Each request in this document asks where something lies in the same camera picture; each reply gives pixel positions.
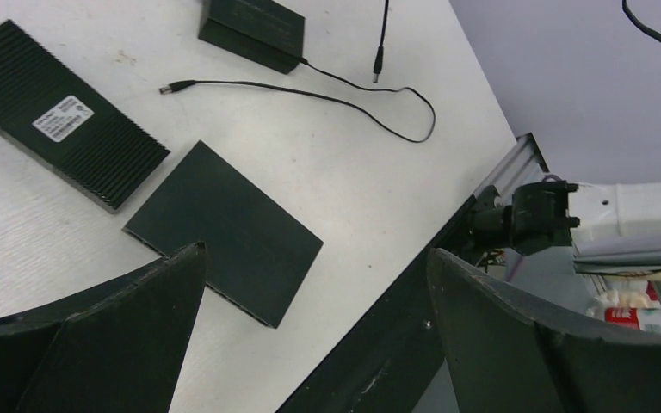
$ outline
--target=ribbed black device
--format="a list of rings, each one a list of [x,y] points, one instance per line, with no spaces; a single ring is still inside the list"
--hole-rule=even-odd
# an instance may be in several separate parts
[[[0,25],[0,133],[109,211],[169,154],[12,21]]]

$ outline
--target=table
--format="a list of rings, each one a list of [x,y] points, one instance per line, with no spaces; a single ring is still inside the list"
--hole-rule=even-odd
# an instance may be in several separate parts
[[[282,4],[306,17],[305,56],[369,85],[383,2]],[[426,107],[305,67],[284,76],[196,39],[197,0],[0,0],[83,80],[172,150],[116,215],[0,138],[0,317],[139,267],[156,255],[122,226],[201,139],[324,241],[278,330],[206,291],[173,412],[270,412],[336,345],[515,143],[446,0],[393,1],[380,86],[410,85],[439,116],[411,145],[357,112],[303,96],[195,87],[254,80],[361,104],[422,137]]]

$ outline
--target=black cable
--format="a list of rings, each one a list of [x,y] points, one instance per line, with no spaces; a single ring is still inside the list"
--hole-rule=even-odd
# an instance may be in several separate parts
[[[379,82],[379,75],[384,66],[384,39],[386,38],[386,21],[389,19],[389,0],[384,2],[384,21],[381,23],[381,39],[379,48],[376,49],[376,59],[374,60],[374,83]]]
[[[279,91],[279,92],[294,93],[295,95],[315,97],[317,99],[322,99],[324,101],[340,103],[340,104],[348,106],[350,108],[354,108],[354,109],[358,110],[359,112],[361,112],[361,113],[365,114],[366,116],[368,116],[377,125],[381,126],[385,131],[387,131],[387,132],[391,133],[392,135],[394,135],[398,138],[401,138],[401,139],[403,139],[407,142],[412,142],[412,144],[421,144],[423,142],[426,142],[427,140],[429,140],[429,137],[432,136],[432,132],[435,131],[435,124],[437,122],[437,114],[435,112],[435,108],[432,106],[432,103],[430,103],[427,100],[427,98],[422,96],[422,94],[417,92],[415,89],[410,88],[410,87],[404,87],[404,88],[400,88],[400,89],[369,89],[369,88],[364,88],[364,87],[359,86],[355,83],[352,83],[352,82],[350,82],[350,81],[348,81],[348,80],[346,80],[342,77],[336,76],[336,75],[334,75],[332,73],[329,73],[327,71],[322,71],[319,68],[311,65],[310,62],[308,62],[305,59],[302,60],[302,63],[304,65],[307,65],[311,69],[317,71],[320,74],[326,75],[327,77],[332,77],[332,78],[334,78],[338,81],[341,81],[343,83],[346,83],[348,86],[351,86],[351,87],[356,88],[358,90],[363,90],[363,91],[366,91],[366,92],[388,92],[388,93],[398,93],[398,92],[401,92],[401,91],[404,91],[404,90],[409,90],[411,93],[417,95],[417,97],[419,99],[421,99],[422,102],[426,103],[427,106],[429,107],[429,110],[432,112],[432,125],[429,128],[429,132],[427,133],[427,135],[424,138],[422,138],[420,140],[410,139],[410,138],[405,137],[401,133],[398,133],[398,132],[394,131],[389,126],[386,126],[383,123],[381,123],[380,120],[376,119],[366,109],[364,109],[364,108],[362,108],[358,105],[355,105],[351,102],[346,102],[346,101],[343,101],[341,99],[337,99],[335,97],[319,95],[317,93],[312,93],[312,92],[308,92],[308,91],[305,91],[305,90],[283,88],[281,86],[274,86],[272,84],[266,84],[266,83],[248,82],[248,81],[244,81],[244,80],[236,80],[236,81],[229,81],[229,80],[182,80],[182,81],[179,81],[179,82],[170,83],[168,86],[163,86],[163,88],[159,89],[158,91],[161,92],[161,95],[166,95],[166,94],[169,94],[169,93],[179,92],[181,90],[184,90],[184,89],[189,88],[191,86],[194,86],[196,84],[228,84],[228,85],[251,86],[251,87],[261,88],[261,89],[276,90],[276,91]]]
[[[632,24],[636,28],[638,28],[642,33],[647,34],[648,36],[652,37],[653,39],[661,43],[661,33],[643,24],[629,9],[629,6],[627,5],[627,0],[622,0],[622,11],[625,12],[625,15],[627,16],[629,21],[632,22]]]

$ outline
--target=gray wall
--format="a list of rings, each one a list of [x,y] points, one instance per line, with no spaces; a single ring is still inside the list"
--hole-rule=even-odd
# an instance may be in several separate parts
[[[620,0],[450,0],[515,134],[573,181],[661,181],[661,45]],[[661,0],[630,0],[661,32]]]

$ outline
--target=bottle with red label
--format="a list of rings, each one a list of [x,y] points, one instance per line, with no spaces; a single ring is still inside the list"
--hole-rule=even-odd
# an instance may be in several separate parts
[[[631,329],[661,334],[661,308],[600,307],[592,317]]]

